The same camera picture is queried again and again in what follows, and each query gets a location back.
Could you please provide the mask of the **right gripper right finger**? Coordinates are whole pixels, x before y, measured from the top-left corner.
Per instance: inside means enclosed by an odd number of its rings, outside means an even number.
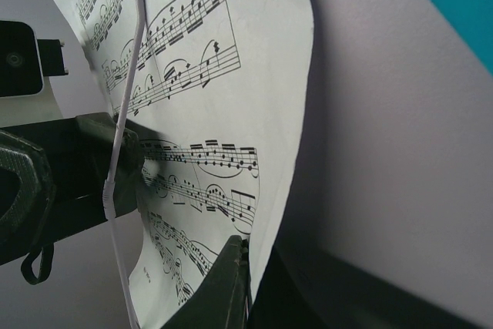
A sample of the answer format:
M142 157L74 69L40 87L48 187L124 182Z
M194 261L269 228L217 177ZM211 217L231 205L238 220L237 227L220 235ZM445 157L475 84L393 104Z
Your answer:
M250 308L248 242L231 236L196 293L164 328L245 328Z

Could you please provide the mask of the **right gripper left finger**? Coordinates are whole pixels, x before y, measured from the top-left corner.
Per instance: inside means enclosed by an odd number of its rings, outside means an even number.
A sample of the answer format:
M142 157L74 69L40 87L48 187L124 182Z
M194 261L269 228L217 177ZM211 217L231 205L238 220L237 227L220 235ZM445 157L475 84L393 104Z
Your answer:
M1 262L107 221L116 122L105 112L1 129Z

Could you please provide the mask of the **white music stand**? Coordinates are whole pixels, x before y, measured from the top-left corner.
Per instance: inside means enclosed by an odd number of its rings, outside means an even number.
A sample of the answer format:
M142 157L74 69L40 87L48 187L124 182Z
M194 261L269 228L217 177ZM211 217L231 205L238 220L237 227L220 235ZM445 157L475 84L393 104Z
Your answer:
M490 72L431 0L310 3L304 120L273 248L323 315L332 256L490 327Z

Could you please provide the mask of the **white sheet music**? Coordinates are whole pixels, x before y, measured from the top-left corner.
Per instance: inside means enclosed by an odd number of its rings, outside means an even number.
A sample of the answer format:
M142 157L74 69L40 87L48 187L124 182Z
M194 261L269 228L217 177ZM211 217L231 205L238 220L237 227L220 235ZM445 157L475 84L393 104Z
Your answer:
M293 179L314 40L310 0L145 0L127 125L145 163L143 248L130 276L142 328L192 297L225 242L267 267Z

